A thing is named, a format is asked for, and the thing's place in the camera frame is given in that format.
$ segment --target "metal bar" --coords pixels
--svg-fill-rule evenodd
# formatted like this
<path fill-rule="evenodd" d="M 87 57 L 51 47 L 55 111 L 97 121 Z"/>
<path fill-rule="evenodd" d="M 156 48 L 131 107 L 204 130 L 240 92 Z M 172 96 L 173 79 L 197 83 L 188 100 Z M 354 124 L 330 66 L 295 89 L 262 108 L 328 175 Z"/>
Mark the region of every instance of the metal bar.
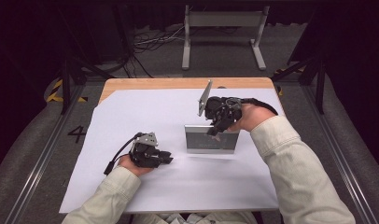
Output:
<path fill-rule="evenodd" d="M 299 63 L 296 63 L 292 66 L 290 66 L 289 68 L 287 68 L 285 71 L 283 71 L 282 73 L 280 74 L 277 74 L 277 75 L 274 75 L 273 77 L 271 77 L 271 81 L 272 82 L 276 82 L 277 80 L 279 80 L 280 78 L 283 78 L 283 77 L 286 77 L 288 75 L 290 75 L 291 73 L 295 72 L 297 69 L 300 69 L 306 65 L 308 65 L 309 63 L 311 63 L 312 61 L 314 60 L 314 58 L 308 58 L 304 61 L 301 61 Z"/>
<path fill-rule="evenodd" d="M 72 97 L 72 102 L 76 102 L 79 98 L 80 94 L 82 93 L 84 86 L 76 86 L 74 89 L 74 94 Z M 38 161 L 35 163 L 35 167 L 33 168 L 32 172 L 29 174 L 29 177 L 27 178 L 26 183 L 23 186 L 23 189 L 21 190 L 21 194 L 19 195 L 17 201 L 15 202 L 14 206 L 12 207 L 11 211 L 9 212 L 9 215 L 6 219 L 6 224 L 13 224 L 13 223 L 19 223 L 21 216 L 24 213 L 24 210 L 26 209 L 28 203 L 30 202 L 35 189 L 44 174 L 45 169 L 47 168 L 48 162 L 50 160 L 50 157 L 53 154 L 53 151 L 56 148 L 57 140 L 62 133 L 64 124 L 67 122 L 68 118 L 70 117 L 71 112 L 73 111 L 75 104 L 71 104 L 64 115 L 61 115 L 52 131 L 52 134 L 49 137 L 48 142 L 44 146 L 43 151 L 41 152 L 40 157 L 38 158 Z"/>
<path fill-rule="evenodd" d="M 256 26 L 261 11 L 190 11 L 190 26 Z"/>
<path fill-rule="evenodd" d="M 64 61 L 62 65 L 62 81 L 63 81 L 63 109 L 61 114 L 63 115 L 68 107 L 70 106 L 70 75 L 69 75 L 69 65 L 67 64 L 67 61 Z"/>
<path fill-rule="evenodd" d="M 326 67 L 323 60 L 320 61 L 319 71 L 317 75 L 317 86 L 316 86 L 316 107 L 320 114 L 324 114 L 323 111 L 323 94 L 324 94 L 324 81 L 326 76 Z"/>
<path fill-rule="evenodd" d="M 101 76 L 101 77 L 104 77 L 105 79 L 109 79 L 109 78 L 115 78 L 113 76 L 111 76 L 110 74 L 108 74 L 107 72 L 99 69 L 98 67 L 96 66 L 93 66 L 85 61 L 83 61 L 82 59 L 76 57 L 76 56 L 71 56 L 71 58 L 69 59 L 71 61 L 73 61 L 74 63 L 77 63 L 83 67 L 86 67 L 88 68 L 89 70 L 91 70 L 93 73 Z"/>
<path fill-rule="evenodd" d="M 326 118 L 323 115 L 320 115 L 318 113 L 318 108 L 316 104 L 314 103 L 315 95 L 313 94 L 310 87 L 302 86 L 302 90 L 304 92 L 305 97 L 307 98 L 309 102 L 309 105 L 312 106 L 313 112 L 315 113 L 317 117 L 317 121 L 319 122 L 323 130 L 323 133 L 328 140 L 331 156 L 333 157 L 338 167 L 338 170 L 344 180 L 344 183 L 346 184 L 346 187 L 350 195 L 352 196 L 353 202 L 355 203 L 355 206 L 358 209 L 358 212 L 361 216 L 363 223 L 370 223 L 370 224 L 378 223 L 378 221 L 375 218 L 375 215 L 373 214 L 367 202 L 367 199 L 365 198 L 358 184 L 358 180 L 353 174 L 337 140 L 335 139 L 330 129 L 329 124 L 326 121 Z"/>
<path fill-rule="evenodd" d="M 268 18 L 268 12 L 269 12 L 269 7 L 264 7 L 264 9 L 262 11 L 261 18 L 259 19 L 257 35 L 256 35 L 256 38 L 254 39 L 254 43 L 252 45 L 253 48 L 256 48 L 260 45 L 262 32 L 263 32 L 263 29 L 265 27 L 266 19 Z"/>
<path fill-rule="evenodd" d="M 185 28 L 185 40 L 184 40 L 184 50 L 183 50 L 183 62 L 181 68 L 183 70 L 190 69 L 190 7 L 186 6 L 185 18 L 184 18 L 184 28 Z"/>
<path fill-rule="evenodd" d="M 313 79 L 317 75 L 317 73 L 320 70 L 320 58 L 315 57 L 315 59 L 308 63 L 305 68 L 303 69 L 302 74 L 298 78 L 298 81 L 300 82 L 301 85 L 303 86 L 309 86 L 312 84 Z"/>

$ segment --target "table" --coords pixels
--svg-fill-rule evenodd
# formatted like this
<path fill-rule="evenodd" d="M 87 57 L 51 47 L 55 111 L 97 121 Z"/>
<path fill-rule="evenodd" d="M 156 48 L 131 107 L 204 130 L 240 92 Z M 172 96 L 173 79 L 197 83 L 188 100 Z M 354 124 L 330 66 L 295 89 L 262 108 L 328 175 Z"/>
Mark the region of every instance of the table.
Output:
<path fill-rule="evenodd" d="M 211 96 L 257 95 L 279 114 L 284 114 L 269 78 L 212 79 Z M 152 175 L 140 177 L 143 185 L 128 204 L 126 213 L 277 209 L 269 169 L 247 132 L 240 132 L 234 154 L 187 153 L 184 124 L 210 123 L 196 115 L 197 100 L 208 80 L 205 77 L 109 79 L 93 111 L 60 212 L 67 213 L 81 206 L 94 193 L 105 178 L 106 164 L 122 146 L 122 141 L 126 142 L 134 133 L 150 131 L 156 133 L 160 143 L 157 148 L 172 152 L 174 160 L 160 166 Z"/>

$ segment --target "cuff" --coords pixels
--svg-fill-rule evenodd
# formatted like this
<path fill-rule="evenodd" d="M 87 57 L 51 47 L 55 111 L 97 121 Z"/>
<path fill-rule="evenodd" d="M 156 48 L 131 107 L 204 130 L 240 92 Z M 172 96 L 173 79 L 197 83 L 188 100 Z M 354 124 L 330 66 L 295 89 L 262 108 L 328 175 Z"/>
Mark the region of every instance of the cuff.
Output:
<path fill-rule="evenodd" d="M 276 147 L 292 139 L 300 138 L 300 135 L 294 130 L 285 116 L 274 116 L 266 119 L 255 127 L 250 132 L 250 135 L 263 160 Z"/>
<path fill-rule="evenodd" d="M 117 166 L 103 181 L 104 185 L 109 186 L 119 195 L 131 200 L 133 195 L 140 187 L 140 179 L 128 169 Z"/>

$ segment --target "number 4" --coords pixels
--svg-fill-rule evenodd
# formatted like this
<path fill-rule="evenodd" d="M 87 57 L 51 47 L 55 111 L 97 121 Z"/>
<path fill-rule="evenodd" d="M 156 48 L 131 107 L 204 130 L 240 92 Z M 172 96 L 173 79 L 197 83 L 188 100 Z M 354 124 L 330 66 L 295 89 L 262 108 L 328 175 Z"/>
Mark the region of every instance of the number 4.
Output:
<path fill-rule="evenodd" d="M 76 143 L 78 143 L 79 142 L 79 138 L 81 137 L 81 135 L 87 134 L 87 133 L 83 133 L 82 130 L 84 130 L 84 127 L 82 127 L 82 126 L 79 125 L 78 127 L 76 127 L 73 131 L 71 131 L 67 135 L 76 135 L 77 136 Z"/>

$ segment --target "wooden tabletop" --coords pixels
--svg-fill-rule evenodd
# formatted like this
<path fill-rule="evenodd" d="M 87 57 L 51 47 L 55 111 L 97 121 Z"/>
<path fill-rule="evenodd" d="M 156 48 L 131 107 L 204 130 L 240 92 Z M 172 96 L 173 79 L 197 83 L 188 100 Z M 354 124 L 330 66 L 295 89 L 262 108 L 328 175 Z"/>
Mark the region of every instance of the wooden tabletop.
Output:
<path fill-rule="evenodd" d="M 213 80 L 212 88 L 274 88 L 268 77 L 111 78 L 105 83 L 99 104 L 118 90 L 204 89 L 209 79 Z"/>

